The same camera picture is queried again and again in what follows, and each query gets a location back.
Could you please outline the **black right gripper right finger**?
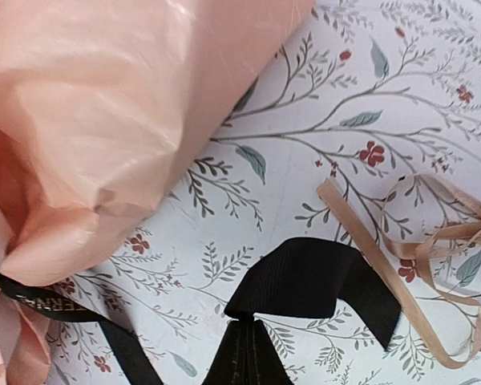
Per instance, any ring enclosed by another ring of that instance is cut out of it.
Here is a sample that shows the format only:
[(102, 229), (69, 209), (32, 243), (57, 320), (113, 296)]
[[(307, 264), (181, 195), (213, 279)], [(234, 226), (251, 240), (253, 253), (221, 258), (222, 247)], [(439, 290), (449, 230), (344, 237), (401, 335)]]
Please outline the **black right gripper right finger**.
[(261, 320), (249, 324), (246, 342), (247, 384), (291, 385), (291, 380)]

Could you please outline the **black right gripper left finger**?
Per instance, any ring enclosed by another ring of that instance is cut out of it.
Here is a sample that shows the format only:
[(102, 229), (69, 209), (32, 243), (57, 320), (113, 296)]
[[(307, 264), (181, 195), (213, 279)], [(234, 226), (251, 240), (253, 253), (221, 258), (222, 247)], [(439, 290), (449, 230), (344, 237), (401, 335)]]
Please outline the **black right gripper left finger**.
[(203, 385), (242, 385), (247, 383), (248, 324), (231, 321), (214, 356)]

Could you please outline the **peach wrapping paper sheet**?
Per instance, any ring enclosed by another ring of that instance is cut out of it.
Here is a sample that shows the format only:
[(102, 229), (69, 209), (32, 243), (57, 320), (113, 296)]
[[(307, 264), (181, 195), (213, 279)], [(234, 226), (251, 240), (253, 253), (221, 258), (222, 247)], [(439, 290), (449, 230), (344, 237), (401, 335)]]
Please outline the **peach wrapping paper sheet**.
[[(0, 1), (0, 295), (109, 258), (312, 8)], [(48, 326), (0, 314), (0, 384), (46, 381)]]

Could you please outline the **black printed ribbon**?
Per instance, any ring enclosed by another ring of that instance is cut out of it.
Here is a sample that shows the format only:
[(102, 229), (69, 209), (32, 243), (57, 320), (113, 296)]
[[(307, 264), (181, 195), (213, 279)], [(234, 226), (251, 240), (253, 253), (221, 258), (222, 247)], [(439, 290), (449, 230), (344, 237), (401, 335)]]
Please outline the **black printed ribbon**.
[[(129, 383), (162, 382), (136, 337), (121, 326), (60, 294), (1, 274), (0, 289), (49, 319), (97, 322)], [(334, 241), (312, 237), (284, 241), (248, 270), (224, 312), (231, 321), (248, 326), (256, 321), (256, 313), (332, 318), (338, 300), (354, 309), (383, 348), (389, 346), (401, 305), (358, 250)]]

